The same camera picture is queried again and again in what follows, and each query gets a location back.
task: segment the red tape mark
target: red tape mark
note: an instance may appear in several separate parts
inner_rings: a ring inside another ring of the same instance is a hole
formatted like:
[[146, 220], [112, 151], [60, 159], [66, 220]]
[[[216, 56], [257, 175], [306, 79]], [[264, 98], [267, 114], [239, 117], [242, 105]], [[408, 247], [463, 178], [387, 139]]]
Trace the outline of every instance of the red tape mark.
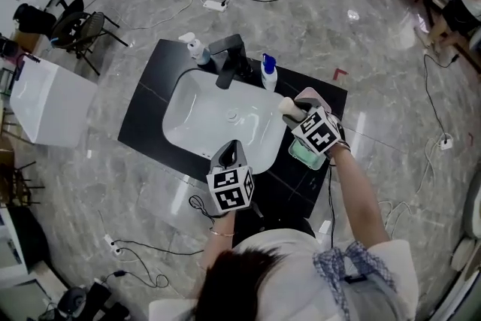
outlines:
[[336, 71], [334, 71], [334, 77], [332, 78], [332, 80], [337, 80], [337, 76], [339, 74], [347, 75], [347, 72], [345, 72], [344, 70], [341, 70], [340, 68], [336, 68]]

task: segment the sink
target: sink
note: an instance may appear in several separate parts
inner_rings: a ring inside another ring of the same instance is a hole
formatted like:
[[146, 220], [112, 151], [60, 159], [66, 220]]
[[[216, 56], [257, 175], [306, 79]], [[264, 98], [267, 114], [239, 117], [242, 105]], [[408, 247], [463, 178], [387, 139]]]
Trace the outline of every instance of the sink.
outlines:
[[220, 89], [216, 80], [217, 75], [201, 70], [180, 77], [162, 122], [165, 137], [206, 159], [238, 139], [253, 173], [268, 170], [286, 130], [277, 110], [283, 97], [237, 80]]

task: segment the soap dispenser bottle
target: soap dispenser bottle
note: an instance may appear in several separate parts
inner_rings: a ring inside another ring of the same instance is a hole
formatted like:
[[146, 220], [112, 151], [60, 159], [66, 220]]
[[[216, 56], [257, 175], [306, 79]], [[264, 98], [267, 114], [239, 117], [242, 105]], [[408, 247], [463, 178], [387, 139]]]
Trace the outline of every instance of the soap dispenser bottle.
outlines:
[[206, 65], [210, 60], [209, 50], [198, 40], [192, 32], [187, 32], [179, 37], [180, 41], [187, 43], [190, 55], [198, 65]]
[[276, 59], [267, 53], [262, 55], [262, 84], [267, 91], [274, 91], [277, 83]]

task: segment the green soap dish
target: green soap dish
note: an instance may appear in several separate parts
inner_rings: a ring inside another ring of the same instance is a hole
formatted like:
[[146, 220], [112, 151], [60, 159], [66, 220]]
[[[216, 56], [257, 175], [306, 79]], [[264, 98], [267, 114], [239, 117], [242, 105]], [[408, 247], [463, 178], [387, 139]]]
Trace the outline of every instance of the green soap dish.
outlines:
[[324, 154], [317, 156], [306, 149], [298, 139], [295, 139], [291, 146], [289, 146], [289, 154], [313, 170], [319, 170], [322, 166], [322, 163], [324, 163], [326, 160]]

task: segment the black countertop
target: black countertop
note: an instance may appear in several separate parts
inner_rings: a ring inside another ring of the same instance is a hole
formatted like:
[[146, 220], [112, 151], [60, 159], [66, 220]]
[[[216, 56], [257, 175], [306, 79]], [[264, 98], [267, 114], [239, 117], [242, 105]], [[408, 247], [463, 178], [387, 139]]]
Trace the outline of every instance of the black countertop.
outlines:
[[[217, 73], [225, 61], [219, 54], [202, 69]], [[249, 59], [254, 74], [247, 81], [262, 87], [261, 63]], [[197, 180], [207, 182], [210, 160], [171, 144], [162, 131], [162, 121], [180, 76], [193, 68], [199, 68], [190, 57], [186, 44], [160, 40], [137, 85], [119, 133], [119, 141], [127, 146]], [[331, 106], [332, 112], [342, 118], [347, 91], [321, 80], [277, 67], [275, 91], [292, 99], [306, 87], [314, 88]], [[294, 140], [286, 129], [279, 153], [272, 167], [255, 178], [253, 200], [263, 212], [288, 210], [309, 217], [319, 195], [328, 170], [325, 162], [318, 171], [289, 155]]]

